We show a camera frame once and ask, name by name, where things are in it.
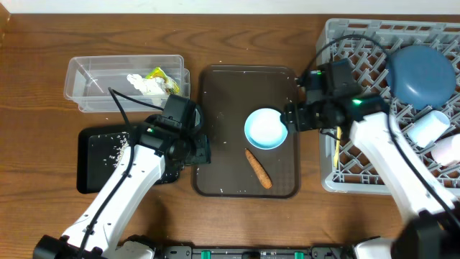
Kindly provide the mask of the pink white cup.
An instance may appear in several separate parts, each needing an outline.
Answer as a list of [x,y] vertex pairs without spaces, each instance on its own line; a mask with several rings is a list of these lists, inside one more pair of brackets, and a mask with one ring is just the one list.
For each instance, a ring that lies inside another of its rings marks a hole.
[[431,156],[442,166],[459,163],[459,134],[439,140],[432,149]]

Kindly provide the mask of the orange carrot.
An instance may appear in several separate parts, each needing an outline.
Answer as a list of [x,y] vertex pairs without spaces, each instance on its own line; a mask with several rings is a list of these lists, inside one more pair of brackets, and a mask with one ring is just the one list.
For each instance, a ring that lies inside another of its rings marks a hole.
[[246,148],[244,152],[250,166],[252,167],[261,185],[265,189],[272,188],[272,181],[265,169],[263,168],[262,164],[258,161],[258,159],[255,158],[255,156],[249,149]]

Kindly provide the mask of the cream plastic spoon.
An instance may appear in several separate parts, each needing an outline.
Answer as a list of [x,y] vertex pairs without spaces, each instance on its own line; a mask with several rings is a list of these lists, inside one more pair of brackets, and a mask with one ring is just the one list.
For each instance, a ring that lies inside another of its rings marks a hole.
[[340,143],[341,143],[342,130],[340,127],[336,129],[336,144],[333,157],[333,164],[335,169],[339,167],[339,152],[340,152]]

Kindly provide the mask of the light blue rice bowl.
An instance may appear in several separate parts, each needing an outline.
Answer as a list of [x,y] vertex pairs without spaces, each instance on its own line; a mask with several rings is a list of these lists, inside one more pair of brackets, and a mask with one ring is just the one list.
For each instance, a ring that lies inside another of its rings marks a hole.
[[272,150],[284,143],[288,129],[281,122],[281,113],[278,110],[261,108],[247,117],[244,134],[252,146],[261,150]]

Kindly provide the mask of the dark blue plate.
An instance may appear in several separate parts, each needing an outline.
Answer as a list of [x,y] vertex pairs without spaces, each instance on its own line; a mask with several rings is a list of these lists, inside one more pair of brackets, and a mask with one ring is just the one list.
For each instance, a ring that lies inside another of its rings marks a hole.
[[456,74],[443,54],[423,45],[412,45],[391,54],[386,66],[390,93],[417,110],[443,106],[455,92]]

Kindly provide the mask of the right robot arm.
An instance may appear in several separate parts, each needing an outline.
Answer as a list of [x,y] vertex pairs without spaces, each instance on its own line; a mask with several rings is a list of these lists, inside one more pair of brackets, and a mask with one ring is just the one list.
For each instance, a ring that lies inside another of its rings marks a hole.
[[359,242],[353,258],[458,258],[459,199],[415,154],[379,94],[363,94],[348,60],[306,71],[298,83],[306,100],[280,116],[289,132],[341,128],[389,189],[405,228],[396,240]]

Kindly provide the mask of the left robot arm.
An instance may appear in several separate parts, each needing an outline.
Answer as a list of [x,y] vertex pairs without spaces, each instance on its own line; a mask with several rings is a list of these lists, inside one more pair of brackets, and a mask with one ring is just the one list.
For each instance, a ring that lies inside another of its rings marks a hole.
[[121,235],[150,188],[166,171],[207,164],[211,149],[201,134],[204,115],[190,99],[171,95],[161,114],[131,127],[129,147],[87,210],[59,238],[44,235],[33,258],[153,258],[142,236]]

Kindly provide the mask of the yellow green snack wrapper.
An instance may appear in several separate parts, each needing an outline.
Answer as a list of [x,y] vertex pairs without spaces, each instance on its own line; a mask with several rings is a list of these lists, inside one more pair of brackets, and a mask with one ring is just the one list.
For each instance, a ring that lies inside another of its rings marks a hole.
[[155,81],[167,94],[179,94],[180,87],[176,81],[169,77],[161,67],[156,67],[145,76],[149,81]]

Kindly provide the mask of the light blue cup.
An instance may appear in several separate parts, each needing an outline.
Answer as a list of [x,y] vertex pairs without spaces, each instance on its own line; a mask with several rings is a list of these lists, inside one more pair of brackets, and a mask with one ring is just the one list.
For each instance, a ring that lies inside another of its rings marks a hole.
[[418,147],[425,148],[435,142],[450,127],[449,118],[442,112],[433,110],[408,130],[408,137]]

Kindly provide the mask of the white tissue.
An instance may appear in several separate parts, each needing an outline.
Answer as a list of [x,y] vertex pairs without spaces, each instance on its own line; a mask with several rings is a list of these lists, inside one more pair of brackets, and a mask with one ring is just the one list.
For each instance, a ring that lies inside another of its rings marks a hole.
[[155,81],[149,81],[141,77],[139,74],[129,74],[126,79],[143,95],[166,94],[166,92]]

